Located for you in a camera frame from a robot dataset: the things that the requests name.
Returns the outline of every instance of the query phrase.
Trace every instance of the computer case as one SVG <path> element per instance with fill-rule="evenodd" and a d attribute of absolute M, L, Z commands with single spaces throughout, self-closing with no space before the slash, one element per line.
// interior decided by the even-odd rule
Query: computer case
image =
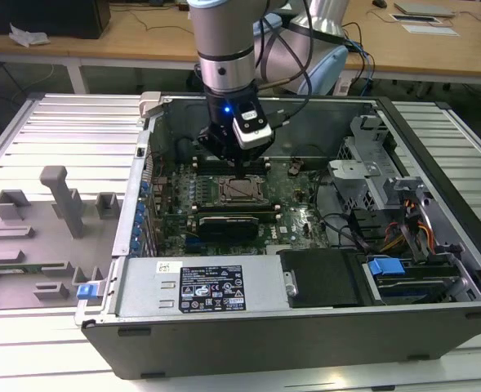
<path fill-rule="evenodd" d="M 110 17 L 108 0 L 0 0 L 0 34 L 13 24 L 50 36 L 97 39 Z"/>

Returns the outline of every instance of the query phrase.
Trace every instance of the blue latch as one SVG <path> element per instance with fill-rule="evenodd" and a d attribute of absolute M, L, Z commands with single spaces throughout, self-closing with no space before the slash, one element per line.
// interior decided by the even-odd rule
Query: blue latch
<path fill-rule="evenodd" d="M 393 257 L 375 258 L 368 265 L 373 275 L 405 275 L 402 262 Z"/>
<path fill-rule="evenodd" d="M 78 286 L 77 299 L 78 300 L 95 300 L 97 298 L 96 292 L 99 290 L 99 285 L 96 283 L 85 283 Z"/>

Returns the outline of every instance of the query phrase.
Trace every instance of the floor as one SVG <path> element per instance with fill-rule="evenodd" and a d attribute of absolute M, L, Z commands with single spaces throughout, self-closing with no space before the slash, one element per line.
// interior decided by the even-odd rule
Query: floor
<path fill-rule="evenodd" d="M 72 93 L 66 69 L 51 65 L 7 64 L 8 71 L 26 93 L 57 92 Z M 133 69 L 85 67 L 91 93 L 95 94 L 136 94 L 136 80 Z M 185 80 L 188 71 L 144 69 L 146 91 L 187 91 Z M 357 82 L 351 90 L 359 95 L 363 81 Z M 375 81 L 372 96 L 387 96 L 391 100 L 419 100 L 416 98 L 417 85 L 413 82 Z M 481 86 L 451 85 L 450 90 L 443 84 L 435 83 L 432 90 L 420 100 L 448 102 L 467 124 L 481 136 Z M 0 67 L 0 133 L 11 121 L 16 110 L 24 102 L 18 88 Z"/>

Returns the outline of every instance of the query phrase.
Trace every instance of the laptop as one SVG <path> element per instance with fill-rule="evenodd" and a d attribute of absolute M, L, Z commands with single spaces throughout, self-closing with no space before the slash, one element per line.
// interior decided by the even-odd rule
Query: laptop
<path fill-rule="evenodd" d="M 441 6 L 431 6 L 415 2 L 395 2 L 394 5 L 406 15 L 440 16 L 442 18 L 452 18 L 456 15 Z"/>

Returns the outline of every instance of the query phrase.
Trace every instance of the cable connector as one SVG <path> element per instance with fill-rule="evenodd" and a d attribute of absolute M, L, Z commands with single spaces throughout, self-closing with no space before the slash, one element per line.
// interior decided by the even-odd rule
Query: cable connector
<path fill-rule="evenodd" d="M 289 124 L 289 115 L 284 109 L 268 114 L 266 117 L 271 129 L 279 129 Z"/>

